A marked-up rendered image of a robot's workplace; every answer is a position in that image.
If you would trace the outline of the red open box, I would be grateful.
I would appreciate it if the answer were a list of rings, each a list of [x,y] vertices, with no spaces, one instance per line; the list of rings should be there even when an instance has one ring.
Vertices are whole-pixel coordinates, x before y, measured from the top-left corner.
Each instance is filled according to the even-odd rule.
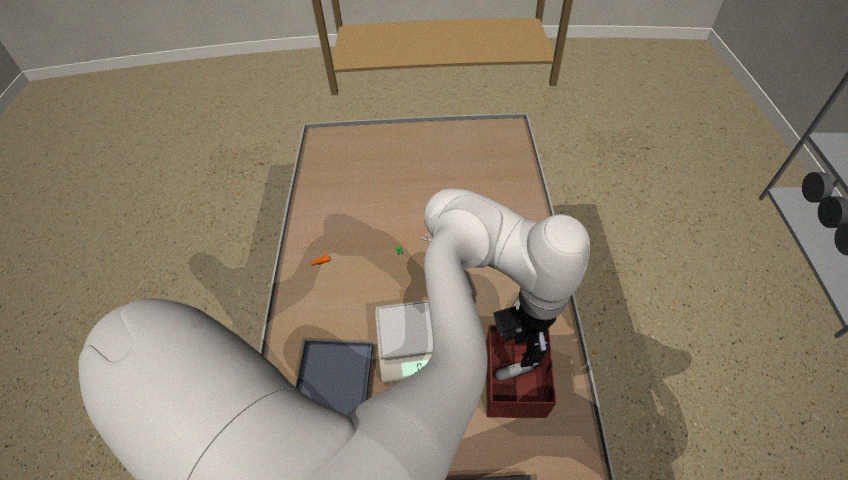
[[[550,350],[546,351],[539,365],[525,374],[498,381],[495,371],[521,362],[522,353],[526,353],[527,342],[515,344],[514,341],[506,341],[498,334],[496,325],[489,325],[486,386],[487,392],[489,388],[491,392],[487,400],[487,417],[547,418],[556,405],[549,328],[544,341],[550,345]]]

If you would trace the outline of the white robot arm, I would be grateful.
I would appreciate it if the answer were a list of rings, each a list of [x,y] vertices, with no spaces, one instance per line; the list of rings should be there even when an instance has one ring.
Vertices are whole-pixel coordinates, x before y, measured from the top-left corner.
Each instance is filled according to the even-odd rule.
[[[136,480],[445,480],[487,374],[463,269],[502,272],[523,310],[549,320],[581,284],[590,239],[571,216],[532,221],[456,188],[430,198],[424,223],[431,358],[346,416],[203,311],[144,298],[85,341],[79,382],[94,427]]]

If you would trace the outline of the dark table edge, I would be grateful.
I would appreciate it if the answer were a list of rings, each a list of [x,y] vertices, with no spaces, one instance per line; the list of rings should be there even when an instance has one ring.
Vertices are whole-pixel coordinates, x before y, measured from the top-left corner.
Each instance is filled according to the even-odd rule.
[[[475,120],[475,119],[506,119],[506,118],[526,118],[526,122],[527,122],[527,125],[528,125],[530,137],[531,137],[533,148],[534,148],[534,151],[535,151],[538,167],[539,167],[539,170],[540,170],[540,174],[541,174],[546,198],[547,198],[547,201],[548,201],[550,213],[551,213],[551,216],[555,215],[554,210],[553,210],[553,206],[552,206],[552,203],[551,203],[548,187],[547,187],[547,184],[546,184],[544,172],[543,172],[543,169],[542,169],[540,157],[539,157],[539,154],[538,154],[537,146],[536,146],[536,143],[535,143],[535,139],[534,139],[534,136],[533,136],[532,128],[531,128],[530,121],[529,121],[527,113],[409,117],[409,118],[371,119],[371,120],[337,121],[337,122],[322,122],[322,123],[307,123],[307,124],[304,124],[303,129],[302,129],[301,138],[300,138],[299,148],[298,148],[298,152],[297,152],[296,162],[295,162],[295,166],[294,166],[293,176],[292,176],[292,180],[291,180],[291,185],[290,185],[290,190],[289,190],[289,195],[288,195],[288,200],[287,200],[287,205],[286,205],[286,210],[285,210],[285,215],[284,215],[284,220],[283,220],[283,225],[282,225],[282,230],[281,230],[281,235],[280,235],[280,240],[279,240],[279,245],[278,245],[278,250],[277,250],[277,255],[276,255],[276,261],[275,261],[273,277],[272,277],[272,282],[271,282],[271,287],[270,287],[270,293],[269,293],[269,298],[268,298],[268,304],[267,304],[267,310],[266,310],[266,315],[265,315],[265,321],[264,321],[264,327],[263,327],[263,333],[262,333],[259,352],[262,355],[264,354],[264,348],[265,348],[270,312],[271,312],[271,307],[272,307],[274,289],[275,289],[275,284],[276,284],[276,278],[277,278],[277,273],[278,273],[278,267],[279,267],[279,262],[280,262],[280,256],[281,256],[281,251],[282,251],[282,245],[283,245],[285,229],[286,229],[286,224],[287,224],[287,219],[288,219],[288,214],[289,214],[289,209],[290,209],[290,204],[291,204],[291,199],[292,199],[292,194],[293,194],[293,189],[294,189],[294,184],[295,184],[295,179],[296,179],[296,174],[297,174],[297,169],[298,169],[298,164],[299,164],[299,159],[300,159],[300,154],[301,154],[301,150],[302,150],[302,145],[303,145],[303,140],[304,140],[306,128],[349,126],[349,125],[366,125],[366,124],[385,124],[385,123],[404,123],[404,122]],[[607,439],[606,439],[606,434],[605,434],[605,429],[604,429],[604,424],[603,424],[603,420],[602,420],[601,410],[600,410],[600,406],[599,406],[598,396],[597,396],[596,387],[595,387],[595,383],[594,383],[593,373],[592,373],[592,369],[591,369],[589,355],[588,355],[588,351],[587,351],[587,347],[586,347],[584,333],[583,333],[581,320],[580,320],[580,316],[579,316],[577,303],[576,303],[576,299],[575,299],[574,294],[571,296],[571,300],[572,300],[572,305],[573,305],[573,309],[574,309],[574,313],[575,313],[575,318],[576,318],[576,322],[577,322],[577,327],[578,327],[578,331],[579,331],[579,336],[580,336],[580,340],[581,340],[581,345],[582,345],[582,349],[583,349],[585,363],[586,363],[586,367],[587,367],[591,391],[592,391],[592,395],[593,395],[593,400],[594,400],[595,410],[596,410],[596,414],[597,414],[597,419],[598,419],[598,424],[599,424],[599,429],[600,429],[600,434],[601,434],[601,439],[602,439],[602,444],[603,444],[603,449],[604,449],[609,479],[615,480],[613,468],[612,468],[612,463],[611,463],[611,458],[610,458],[610,453],[609,453],[609,448],[608,448]]]

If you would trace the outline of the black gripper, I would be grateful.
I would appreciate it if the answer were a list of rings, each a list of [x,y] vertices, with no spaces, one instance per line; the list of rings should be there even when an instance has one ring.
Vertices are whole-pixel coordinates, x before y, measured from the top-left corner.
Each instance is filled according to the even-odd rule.
[[[521,320],[527,325],[522,326],[521,324],[522,332],[517,333],[518,338],[515,338],[514,341],[515,344],[527,342],[526,353],[522,353],[524,359],[522,358],[520,364],[521,368],[523,368],[533,366],[534,363],[540,363],[546,351],[550,350],[550,345],[544,341],[544,337],[546,336],[546,330],[554,324],[557,317],[549,320],[535,319],[529,316],[521,305],[519,306],[519,315]]]

